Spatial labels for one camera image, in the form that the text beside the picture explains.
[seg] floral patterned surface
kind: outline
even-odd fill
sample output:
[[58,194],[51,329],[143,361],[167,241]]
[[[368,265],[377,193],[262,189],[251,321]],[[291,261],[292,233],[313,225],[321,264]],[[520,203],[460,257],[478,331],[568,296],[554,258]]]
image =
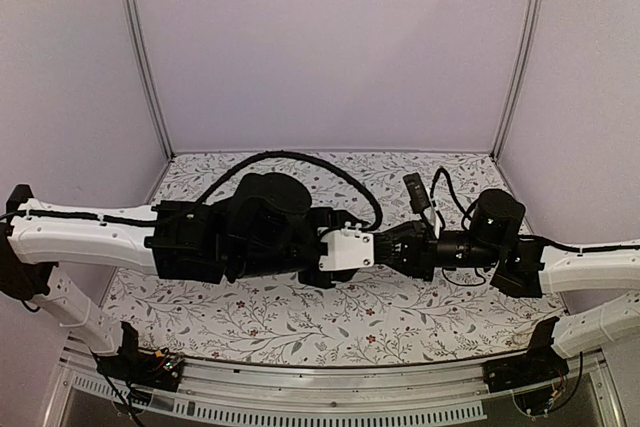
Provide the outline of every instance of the floral patterned surface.
[[[371,189],[384,209],[383,228],[412,218],[402,182],[406,173],[420,172],[429,185],[435,170],[446,167],[463,205],[485,188],[505,188],[485,155],[316,155]],[[193,200],[247,156],[179,156],[155,201]],[[362,219],[373,216],[353,188],[318,167],[277,159],[247,169],[274,170],[301,180],[315,205],[348,209]],[[212,200],[229,196],[239,179],[221,187]],[[436,195],[448,225],[458,225],[460,215],[444,182]],[[448,276],[458,283],[479,283],[472,271]],[[538,321],[564,310],[556,296],[510,299],[488,284],[455,286],[439,269],[434,281],[425,283],[386,267],[363,269],[333,290],[300,285],[292,274],[211,285],[120,269],[104,308],[131,322],[148,347],[168,346],[197,357],[320,366],[442,361],[522,349]]]

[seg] white wall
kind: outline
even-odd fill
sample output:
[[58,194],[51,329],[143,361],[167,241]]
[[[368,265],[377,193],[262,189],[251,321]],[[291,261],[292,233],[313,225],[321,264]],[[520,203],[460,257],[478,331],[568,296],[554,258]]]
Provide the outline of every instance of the white wall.
[[490,150],[526,0],[138,0],[177,151]]
[[[541,234],[640,237],[640,2],[544,0],[503,167]],[[579,311],[609,297],[568,296]],[[640,425],[640,339],[605,350]]]
[[[141,203],[163,158],[121,0],[0,0],[0,205]],[[98,298],[110,269],[68,269]],[[0,425],[38,424],[66,333],[0,294]]]

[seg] cable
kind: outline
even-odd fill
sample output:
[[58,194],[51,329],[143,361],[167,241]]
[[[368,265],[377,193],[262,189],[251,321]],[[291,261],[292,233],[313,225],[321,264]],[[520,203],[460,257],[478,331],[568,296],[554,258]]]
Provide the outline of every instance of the cable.
[[323,230],[320,236],[318,237],[318,242],[324,239],[327,236],[327,234],[331,232],[335,232],[336,230],[341,230],[341,229],[342,229],[342,226],[335,225],[333,227],[329,227],[328,229]]
[[442,277],[444,277],[444,280],[446,280],[450,284],[457,285],[458,287],[480,287],[481,285],[486,284],[487,283],[487,278],[484,277],[483,275],[481,275],[478,272],[478,269],[475,269],[475,271],[476,271],[476,276],[478,276],[478,277],[480,277],[482,279],[482,282],[480,282],[479,284],[460,284],[458,282],[454,282],[449,277],[447,277],[446,269],[442,269]]
[[9,217],[13,217],[17,213],[18,211],[14,211],[14,212],[7,212],[6,214],[0,215],[0,222],[2,222],[4,219],[8,219]]
[[[91,355],[93,355],[93,359],[96,361],[96,365],[98,367],[100,367],[100,358],[94,352],[91,352]],[[116,394],[116,396],[118,397],[118,400],[120,400],[120,403],[122,404],[122,406],[126,409],[127,413],[129,414],[129,418],[138,427],[145,427],[145,425],[142,423],[142,421],[138,418],[138,414],[136,414],[135,410],[133,409],[133,405],[130,402],[127,402],[124,399],[124,397],[122,396],[120,391],[116,388],[116,386],[114,385],[114,383],[111,381],[111,379],[109,377],[107,377],[104,374],[102,374],[102,376],[104,377],[104,380],[107,381],[107,384],[109,384],[109,387],[111,387],[113,392]]]
[[[469,213],[468,213],[469,209],[468,208],[465,209],[460,203],[460,201],[458,200],[456,191],[453,188],[453,180],[451,179],[451,174],[449,174],[449,171],[444,167],[438,167],[438,170],[436,170],[436,173],[433,176],[433,180],[431,181],[431,198],[433,199],[433,194],[435,193],[435,190],[436,190],[436,184],[438,183],[438,180],[440,180],[441,175],[444,175],[444,178],[447,181],[447,187],[449,188],[449,195],[451,196],[453,203],[456,204],[456,207],[458,207],[458,210],[462,214],[462,221],[464,222],[464,219],[471,220],[471,217],[469,217]],[[442,215],[440,214],[440,211],[438,211],[438,217],[440,217],[440,221],[442,222],[442,228],[444,229],[445,222],[444,222],[444,219],[442,218]]]
[[565,252],[572,252],[575,254],[593,254],[593,253],[602,253],[602,252],[616,252],[618,250],[640,250],[640,244],[636,245],[601,245],[594,247],[573,247],[571,245],[561,244],[551,239],[547,239],[546,237],[541,237],[539,235],[521,235],[518,237],[520,240],[524,241],[535,241],[541,242],[543,245],[548,247],[555,247],[559,250],[564,250]]
[[139,220],[139,219],[124,218],[124,217],[116,217],[112,215],[99,216],[98,214],[88,213],[88,212],[51,212],[48,210],[30,210],[28,212],[16,211],[10,214],[4,214],[3,216],[0,216],[0,220],[9,216],[19,215],[21,217],[24,217],[27,214],[29,214],[30,216],[34,216],[34,217],[52,217],[52,218],[58,218],[58,219],[75,219],[75,220],[94,220],[98,222],[111,223],[111,224],[130,225],[133,227],[162,227],[164,225],[167,225],[173,222],[174,220],[180,219],[185,215],[193,212],[198,206],[204,204],[207,201],[207,199],[209,199],[209,197],[218,188],[220,188],[220,186],[222,186],[225,182],[231,179],[234,175],[236,175],[242,169],[248,167],[249,165],[255,164],[257,162],[261,162],[266,159],[279,159],[279,158],[306,162],[308,164],[321,167],[331,172],[332,174],[340,177],[342,180],[344,180],[346,183],[348,183],[354,189],[356,189],[360,194],[362,194],[362,196],[365,199],[367,199],[367,201],[373,208],[375,219],[371,224],[363,227],[362,230],[365,232],[368,232],[368,231],[373,231],[380,228],[383,220],[382,207],[380,206],[380,203],[375,198],[375,196],[371,193],[371,191],[369,191],[361,182],[357,181],[351,175],[346,173],[344,170],[340,169],[339,167],[336,167],[335,165],[333,165],[330,162],[327,162],[326,160],[319,159],[311,155],[302,154],[300,152],[288,152],[284,150],[261,152],[259,154],[252,155],[251,157],[248,157],[241,162],[238,162],[236,165],[234,165],[229,170],[227,170],[224,174],[222,174],[218,178],[218,180],[216,180],[213,184],[211,184],[209,188],[207,188],[207,190],[205,190],[205,192],[200,197],[198,197],[196,201],[193,202],[189,207],[187,207],[186,209],[180,212],[177,212],[176,214],[166,217],[162,220]]
[[40,307],[31,307],[29,304],[27,304],[24,300],[21,300],[20,302],[22,302],[22,306],[27,309],[29,312],[31,312],[32,314],[35,314],[36,312],[40,311]]
[[578,392],[578,387],[580,387],[580,381],[582,380],[582,372],[584,369],[584,355],[582,352],[580,352],[580,371],[578,372],[578,379],[576,380],[576,384],[573,386],[573,390],[571,391],[571,393],[569,394],[569,396],[567,397],[567,400],[565,400],[561,405],[557,405],[557,406],[553,406],[551,407],[547,413],[552,413],[552,412],[557,412],[560,409],[562,409],[565,405],[567,405],[571,399],[573,399],[576,395],[576,393]]
[[469,227],[464,223],[464,221],[465,220],[471,221],[471,213],[474,210],[476,210],[477,206],[478,206],[478,199],[476,199],[473,202],[471,202],[469,204],[469,207],[467,207],[467,210],[465,211],[465,214],[462,216],[462,220],[460,220],[460,227],[462,227],[462,230],[469,230]]
[[[556,402],[556,400],[558,398],[560,398],[560,396],[562,394],[560,394],[559,396],[557,396],[555,399],[549,399],[548,402],[545,402],[544,404],[539,405],[538,407],[536,407],[535,409],[530,409],[528,413],[527,412],[527,407],[524,404],[520,404],[520,397],[516,397],[515,395],[513,395],[513,403],[516,405],[516,407],[518,407],[518,409],[527,417],[531,417],[532,419],[536,418],[536,417],[544,417],[548,414],[552,414],[554,412],[558,412],[560,409],[563,409],[569,402],[571,402],[571,399],[573,399],[576,395],[576,393],[578,392],[578,388],[580,387],[580,382],[582,380],[582,374],[584,371],[584,355],[582,352],[580,352],[580,370],[578,372],[578,378],[576,379],[576,383],[573,386],[573,390],[571,390],[571,393],[567,396],[566,400],[560,404],[560,405],[554,405],[554,403]],[[560,373],[560,380],[561,380],[561,385],[562,390],[564,390],[565,388],[565,383],[566,383],[566,378],[564,377],[564,375],[562,375],[562,372]]]

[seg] white arm segment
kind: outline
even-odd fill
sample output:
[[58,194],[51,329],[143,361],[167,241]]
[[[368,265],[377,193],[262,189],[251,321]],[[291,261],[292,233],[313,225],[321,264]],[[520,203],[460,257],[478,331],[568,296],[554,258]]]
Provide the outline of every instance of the white arm segment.
[[[640,240],[610,245],[638,245],[640,248]],[[579,254],[545,247],[541,261],[544,270],[539,277],[543,294],[591,289],[640,290],[640,250]]]
[[[130,209],[85,209],[64,207],[30,199],[20,210],[87,212],[138,220],[156,220],[151,206]],[[56,219],[52,217],[14,217],[9,244],[25,264],[73,262],[135,269],[156,274],[153,252],[144,246],[153,236],[153,227],[105,224],[95,220]]]
[[94,353],[105,357],[118,353],[122,344],[120,322],[102,312],[62,269],[52,270],[47,285],[49,295],[35,295],[29,302],[49,312],[60,327],[70,328]]
[[553,329],[552,348],[568,359],[638,332],[640,293],[629,292],[582,314],[561,317]]

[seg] robotic arm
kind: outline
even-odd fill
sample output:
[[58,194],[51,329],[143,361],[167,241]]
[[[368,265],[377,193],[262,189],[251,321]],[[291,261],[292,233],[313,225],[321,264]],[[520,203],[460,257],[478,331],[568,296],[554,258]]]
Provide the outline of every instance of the robotic arm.
[[[520,236],[525,207],[497,189],[482,192],[465,213],[468,228],[441,230],[435,201],[418,174],[404,180],[421,220],[383,232],[374,232],[375,224],[363,228],[347,211],[312,207],[309,191],[280,173],[247,174],[233,196],[212,205],[199,199],[121,210],[52,205],[21,185],[0,217],[6,218],[0,222],[0,290],[71,328],[95,354],[101,373],[173,391],[182,357],[140,350],[135,329],[102,312],[58,262],[210,283],[297,272],[301,283],[319,288],[349,281],[358,269],[376,264],[424,281],[433,279],[435,268],[495,267],[491,284],[511,297],[593,288],[640,291],[640,241],[563,246]],[[568,372],[565,359],[639,330],[637,292],[583,314],[547,319],[536,326],[527,353],[486,362],[485,380],[491,391],[549,380]]]

